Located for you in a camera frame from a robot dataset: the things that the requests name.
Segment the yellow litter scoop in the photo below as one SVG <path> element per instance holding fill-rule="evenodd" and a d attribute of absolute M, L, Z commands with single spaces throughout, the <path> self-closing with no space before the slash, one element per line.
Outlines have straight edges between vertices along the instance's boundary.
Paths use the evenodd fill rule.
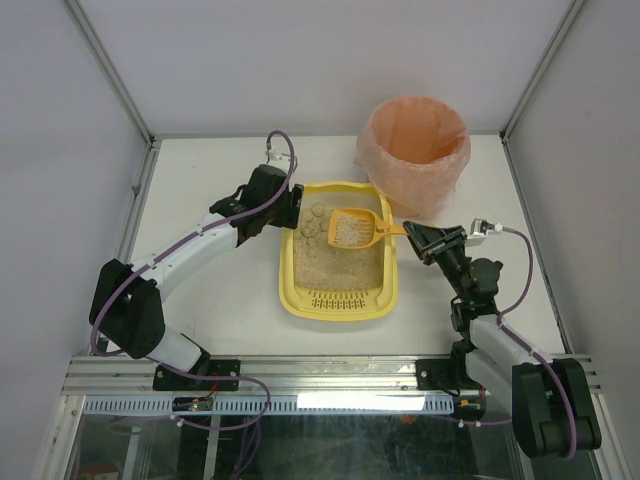
<path fill-rule="evenodd" d="M 328 244 L 338 249 L 367 249 L 394 235 L 407 232 L 403 226 L 392 225 L 368 209 L 335 209 L 329 219 Z"/>

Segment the yellow litter box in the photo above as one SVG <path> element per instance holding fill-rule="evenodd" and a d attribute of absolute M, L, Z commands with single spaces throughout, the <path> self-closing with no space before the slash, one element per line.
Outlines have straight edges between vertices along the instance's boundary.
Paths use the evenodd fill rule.
<path fill-rule="evenodd" d="M 365 208 L 383 220 L 393 223 L 391 206 L 383 195 L 368 183 L 325 182 L 304 186 L 302 207 L 324 203 L 336 208 Z M 398 298 L 398 266 L 394 238 L 377 244 L 384 245 L 383 282 L 378 288 L 355 291 L 328 291 L 297 286 L 293 272 L 293 233 L 283 233 L 280 265 L 279 296 L 285 309 L 298 317 L 326 322 L 359 322 L 388 314 Z"/>

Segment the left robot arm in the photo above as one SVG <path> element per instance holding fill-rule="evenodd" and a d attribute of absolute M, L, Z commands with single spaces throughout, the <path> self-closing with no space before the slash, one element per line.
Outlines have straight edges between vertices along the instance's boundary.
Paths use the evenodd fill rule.
<path fill-rule="evenodd" d="M 89 315 L 93 353 L 105 355 L 97 344 L 104 336 L 117 353 L 150 359 L 188 378 L 204 375 L 209 353 L 167 326 L 163 304 L 192 274 L 264 228 L 296 228 L 304 188 L 291 181 L 295 169 L 295 160 L 262 163 L 183 237 L 132 263 L 104 264 Z"/>

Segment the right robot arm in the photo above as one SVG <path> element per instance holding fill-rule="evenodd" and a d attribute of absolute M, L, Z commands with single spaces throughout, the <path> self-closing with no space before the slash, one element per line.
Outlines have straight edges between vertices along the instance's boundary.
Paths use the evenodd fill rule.
<path fill-rule="evenodd" d="M 464 389 L 489 392 L 509 414 L 515 439 L 530 458 L 569 460 L 599 449 L 602 433 L 580 362 L 552 357 L 512 329 L 505 317 L 513 309 L 496 303 L 502 262 L 466 253 L 470 240 L 501 233 L 503 226 L 477 219 L 469 230 L 412 221 L 402 227 L 417 258 L 437 265 L 451 285 L 451 323 L 460 336 L 447 359 L 417 361 L 419 389 L 452 397 Z"/>

